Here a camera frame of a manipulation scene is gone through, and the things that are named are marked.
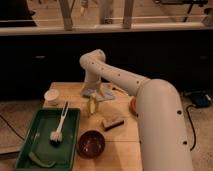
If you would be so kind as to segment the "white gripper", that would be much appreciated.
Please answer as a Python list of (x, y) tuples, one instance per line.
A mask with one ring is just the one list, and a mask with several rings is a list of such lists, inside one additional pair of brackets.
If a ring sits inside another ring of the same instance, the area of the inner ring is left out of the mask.
[(101, 86), (101, 77), (97, 75), (85, 75), (83, 89), (99, 90)]

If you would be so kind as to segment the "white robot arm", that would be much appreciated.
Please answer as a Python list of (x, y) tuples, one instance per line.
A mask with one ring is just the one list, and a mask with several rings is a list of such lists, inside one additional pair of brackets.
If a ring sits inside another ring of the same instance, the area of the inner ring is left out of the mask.
[(99, 88), (103, 79), (136, 98), (143, 171), (194, 171), (179, 93), (169, 82), (149, 79), (105, 63), (94, 50), (80, 57), (84, 86)]

